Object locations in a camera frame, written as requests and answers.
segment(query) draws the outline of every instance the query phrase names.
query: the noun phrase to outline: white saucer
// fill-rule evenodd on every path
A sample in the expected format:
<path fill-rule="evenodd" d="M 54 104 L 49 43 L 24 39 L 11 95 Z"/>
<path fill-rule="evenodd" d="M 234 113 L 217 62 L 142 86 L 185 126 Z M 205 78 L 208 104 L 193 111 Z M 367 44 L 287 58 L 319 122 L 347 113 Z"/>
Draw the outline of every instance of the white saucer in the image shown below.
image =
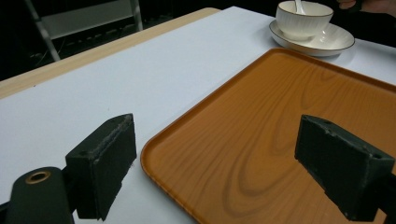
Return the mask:
<path fill-rule="evenodd" d="M 273 39 L 282 47 L 316 57 L 337 55 L 355 44 L 355 37 L 350 32 L 330 23 L 322 34 L 306 41 L 287 39 L 277 27 L 276 21 L 271 22 L 270 30 Z"/>

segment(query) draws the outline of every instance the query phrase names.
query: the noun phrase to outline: wooden tray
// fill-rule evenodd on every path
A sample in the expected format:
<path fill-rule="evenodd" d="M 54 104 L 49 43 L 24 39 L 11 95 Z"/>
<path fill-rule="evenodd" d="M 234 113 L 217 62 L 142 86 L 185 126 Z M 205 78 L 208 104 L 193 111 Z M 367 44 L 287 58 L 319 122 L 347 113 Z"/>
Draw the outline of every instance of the wooden tray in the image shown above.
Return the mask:
<path fill-rule="evenodd" d="M 395 86 L 272 49 L 148 141 L 143 169 L 201 223 L 349 223 L 294 159 L 302 114 L 396 157 Z"/>

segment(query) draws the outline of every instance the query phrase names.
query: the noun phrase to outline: hand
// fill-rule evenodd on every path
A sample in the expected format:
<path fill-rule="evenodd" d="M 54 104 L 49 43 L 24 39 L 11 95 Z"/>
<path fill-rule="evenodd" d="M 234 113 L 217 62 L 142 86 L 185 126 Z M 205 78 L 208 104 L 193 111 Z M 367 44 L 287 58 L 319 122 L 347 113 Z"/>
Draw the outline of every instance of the hand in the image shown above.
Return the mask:
<path fill-rule="evenodd" d="M 355 6 L 356 0 L 337 0 L 341 9 Z M 363 0 L 361 11 L 387 13 L 396 18 L 396 0 Z"/>

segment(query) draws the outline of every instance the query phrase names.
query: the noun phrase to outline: wooden table edge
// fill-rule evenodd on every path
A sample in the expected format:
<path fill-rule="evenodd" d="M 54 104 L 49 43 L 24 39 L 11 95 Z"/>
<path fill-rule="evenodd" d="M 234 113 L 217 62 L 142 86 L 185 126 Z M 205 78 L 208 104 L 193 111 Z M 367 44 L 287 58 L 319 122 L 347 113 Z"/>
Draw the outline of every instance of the wooden table edge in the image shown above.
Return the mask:
<path fill-rule="evenodd" d="M 191 22 L 198 21 L 217 12 L 219 12 L 219 9 L 206 7 L 185 16 L 178 17 L 148 28 L 147 30 L 143 30 L 132 35 L 127 35 L 123 38 L 106 43 L 97 48 L 86 50 L 79 54 L 60 60 L 59 62 L 50 63 L 35 70 L 3 80 L 0 82 L 0 99 L 6 98 L 9 95 L 19 91 L 34 87 L 37 84 L 80 68 L 81 66 L 84 66 L 88 63 L 95 62 L 121 50 L 128 49 L 148 41 L 156 36 L 165 34 L 169 31 L 175 30 Z"/>

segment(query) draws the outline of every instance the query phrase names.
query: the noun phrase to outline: white table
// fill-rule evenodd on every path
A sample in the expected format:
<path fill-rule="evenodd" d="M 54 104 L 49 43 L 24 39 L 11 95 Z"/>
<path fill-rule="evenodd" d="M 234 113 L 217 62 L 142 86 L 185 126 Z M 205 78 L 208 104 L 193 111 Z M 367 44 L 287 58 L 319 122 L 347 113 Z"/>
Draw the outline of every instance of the white table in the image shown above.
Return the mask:
<path fill-rule="evenodd" d="M 107 119 L 133 113 L 138 159 L 106 223 L 193 223 L 144 174 L 147 141 L 268 49 L 274 18 L 231 7 L 0 100 L 0 203 L 13 182 L 64 156 Z M 322 60 L 396 85 L 396 49 L 357 40 Z M 96 223 L 80 220 L 76 223 Z"/>

